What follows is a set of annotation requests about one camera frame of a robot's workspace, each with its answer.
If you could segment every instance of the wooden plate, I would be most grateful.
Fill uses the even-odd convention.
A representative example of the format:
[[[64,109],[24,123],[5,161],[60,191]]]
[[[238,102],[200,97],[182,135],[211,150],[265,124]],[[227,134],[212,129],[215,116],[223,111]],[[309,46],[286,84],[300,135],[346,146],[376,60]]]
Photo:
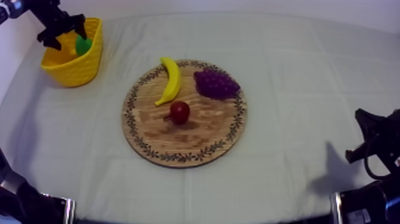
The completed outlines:
[[[242,91],[224,101],[199,95],[195,71],[208,68],[226,72],[203,61],[176,62],[182,87],[175,101],[189,104],[189,121],[181,126],[165,122],[172,102],[155,106],[168,82],[166,69],[159,65],[129,90],[122,108],[123,132],[132,148],[152,163],[173,168],[200,166],[225,154],[239,139],[246,123],[247,103]]]

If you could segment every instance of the decorative border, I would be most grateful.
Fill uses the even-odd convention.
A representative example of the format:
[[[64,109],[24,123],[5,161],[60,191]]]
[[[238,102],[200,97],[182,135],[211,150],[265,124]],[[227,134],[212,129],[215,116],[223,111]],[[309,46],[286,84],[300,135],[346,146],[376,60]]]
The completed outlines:
[[[203,63],[199,61],[180,61],[177,63],[179,67],[186,67],[186,66],[193,66],[201,69],[210,69],[210,70],[215,70],[220,73],[224,73],[229,75],[226,71],[218,68],[215,65],[208,64],[208,63]],[[243,115],[246,111],[245,107],[243,106],[243,100],[240,96],[240,93],[238,93],[235,96],[235,107],[236,107],[236,114],[233,116],[234,120],[233,123],[230,124],[230,131],[225,135],[225,139],[221,139],[218,142],[215,142],[214,144],[203,148],[200,150],[199,153],[174,153],[174,154],[169,154],[169,153],[159,153],[156,150],[153,150],[151,148],[151,145],[147,144],[142,137],[138,135],[138,129],[136,127],[136,120],[135,116],[131,113],[133,109],[135,109],[135,102],[138,98],[138,90],[141,86],[144,84],[148,83],[149,81],[155,79],[158,77],[158,75],[164,71],[167,71],[165,67],[157,67],[155,71],[147,74],[146,76],[142,76],[139,81],[132,87],[132,90],[130,91],[129,99],[127,101],[127,107],[128,109],[125,112],[125,117],[127,119],[127,125],[130,128],[129,134],[132,135],[134,138],[134,142],[141,148],[142,152],[145,153],[145,156],[149,158],[159,158],[161,161],[178,161],[180,163],[185,163],[187,161],[203,161],[203,158],[207,155],[212,155],[215,153],[218,149],[223,148],[223,146],[227,142],[232,142],[236,134],[238,132],[238,129],[240,128],[241,125],[243,125]]]

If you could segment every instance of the apple stem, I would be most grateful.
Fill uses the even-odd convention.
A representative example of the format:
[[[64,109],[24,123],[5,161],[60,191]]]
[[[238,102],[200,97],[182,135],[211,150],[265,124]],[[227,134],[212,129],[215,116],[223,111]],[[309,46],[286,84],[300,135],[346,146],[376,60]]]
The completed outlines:
[[[167,115],[167,116],[164,117],[164,121],[170,120],[170,119],[171,119],[171,114],[169,114],[169,115]]]

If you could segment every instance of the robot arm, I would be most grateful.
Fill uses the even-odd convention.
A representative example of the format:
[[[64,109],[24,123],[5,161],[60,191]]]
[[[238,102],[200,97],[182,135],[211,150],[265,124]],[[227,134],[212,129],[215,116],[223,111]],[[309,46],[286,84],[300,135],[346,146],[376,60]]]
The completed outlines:
[[[61,11],[58,6],[60,0],[0,0],[0,24],[8,18],[18,18],[30,10],[36,18],[46,27],[38,34],[37,40],[57,50],[61,50],[61,44],[57,36],[74,30],[83,39],[86,39],[84,27],[85,16],[83,14],[69,16]]]

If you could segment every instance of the toy banana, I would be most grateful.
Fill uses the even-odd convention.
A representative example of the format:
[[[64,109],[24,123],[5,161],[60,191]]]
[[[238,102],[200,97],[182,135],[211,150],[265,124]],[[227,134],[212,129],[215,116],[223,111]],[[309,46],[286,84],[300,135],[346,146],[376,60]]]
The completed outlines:
[[[167,87],[165,87],[164,92],[162,93],[161,99],[155,102],[155,105],[157,106],[175,99],[176,95],[178,95],[181,81],[180,70],[174,60],[162,57],[161,62],[167,68],[169,80]]]

